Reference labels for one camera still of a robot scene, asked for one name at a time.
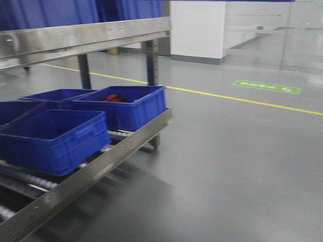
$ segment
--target yellow floor line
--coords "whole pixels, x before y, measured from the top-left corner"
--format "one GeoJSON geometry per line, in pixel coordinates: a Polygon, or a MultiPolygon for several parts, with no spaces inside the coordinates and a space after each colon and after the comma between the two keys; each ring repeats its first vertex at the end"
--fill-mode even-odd
{"type": "MultiPolygon", "coordinates": [[[[49,65],[49,64],[40,64],[40,65],[47,66],[47,67],[59,68],[59,69],[63,69],[63,70],[73,71],[73,72],[79,72],[80,71],[78,69],[54,66],[54,65],[49,65]]],[[[115,76],[110,76],[110,75],[105,75],[105,74],[100,74],[100,73],[95,73],[95,72],[90,72],[90,74],[95,75],[95,76],[109,77],[109,78],[114,78],[114,79],[119,79],[119,80],[125,80],[125,81],[130,81],[130,82],[137,82],[137,83],[147,84],[147,82],[138,81],[138,80],[135,80],[135,79],[129,79],[129,78],[123,78],[123,77],[115,77],[115,76]]],[[[282,109],[287,109],[287,110],[292,110],[292,111],[297,111],[297,112],[304,112],[304,113],[310,113],[310,114],[323,116],[323,112],[311,111],[311,110],[295,108],[295,107],[281,106],[281,105],[276,105],[276,104],[267,103],[267,102],[258,102],[258,101],[253,101],[253,100],[249,100],[249,99],[243,99],[243,98],[238,98],[238,97],[230,97],[230,96],[219,95],[219,94],[214,94],[214,93],[209,93],[209,92],[201,92],[201,91],[196,91],[196,90],[191,90],[191,89],[186,89],[186,88],[181,88],[181,87],[172,87],[172,86],[167,86],[167,87],[170,88],[170,89],[178,90],[178,91],[191,92],[191,93],[196,93],[196,94],[201,94],[201,95],[206,95],[206,96],[220,97],[220,98],[225,98],[225,99],[230,99],[230,100],[235,100],[235,101],[240,101],[240,102],[248,102],[248,103],[253,103],[253,104],[258,104],[258,105],[263,105],[263,106],[276,107],[276,108],[282,108],[282,109]]]]}

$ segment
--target green floor sign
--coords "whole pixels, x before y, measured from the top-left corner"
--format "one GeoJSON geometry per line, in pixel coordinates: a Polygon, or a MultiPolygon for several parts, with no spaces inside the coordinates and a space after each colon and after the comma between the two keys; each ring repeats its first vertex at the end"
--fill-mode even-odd
{"type": "Polygon", "coordinates": [[[257,89],[262,89],[267,91],[284,92],[289,94],[299,94],[301,91],[301,88],[298,88],[298,87],[288,87],[288,86],[281,86],[281,85],[262,83],[262,82],[252,82],[252,81],[246,81],[246,80],[237,80],[233,83],[233,85],[239,86],[239,87],[257,88],[257,89]]]}

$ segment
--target metal frame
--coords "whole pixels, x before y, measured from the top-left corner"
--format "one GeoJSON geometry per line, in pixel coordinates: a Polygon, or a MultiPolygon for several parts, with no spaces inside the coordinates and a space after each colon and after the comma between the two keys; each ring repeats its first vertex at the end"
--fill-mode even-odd
{"type": "MultiPolygon", "coordinates": [[[[158,85],[157,42],[169,35],[169,17],[99,24],[72,25],[0,32],[0,71],[78,56],[83,88],[91,88],[87,53],[144,42],[149,85],[158,85]]],[[[157,148],[159,133],[172,117],[168,108],[101,154],[58,186],[0,224],[0,240],[21,241],[94,185],[145,143],[157,148]]]]}

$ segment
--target metal rail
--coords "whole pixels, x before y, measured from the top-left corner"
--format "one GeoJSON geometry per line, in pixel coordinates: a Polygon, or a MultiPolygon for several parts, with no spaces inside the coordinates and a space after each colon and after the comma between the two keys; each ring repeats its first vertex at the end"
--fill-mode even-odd
{"type": "Polygon", "coordinates": [[[169,17],[0,32],[0,71],[163,38],[169,17]]]}

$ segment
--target white pillar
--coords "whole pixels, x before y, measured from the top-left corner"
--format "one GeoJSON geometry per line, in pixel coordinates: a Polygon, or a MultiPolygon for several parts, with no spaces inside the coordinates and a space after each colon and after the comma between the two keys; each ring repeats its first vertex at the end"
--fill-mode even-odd
{"type": "Polygon", "coordinates": [[[219,64],[224,57],[226,2],[171,1],[172,59],[219,64]]]}

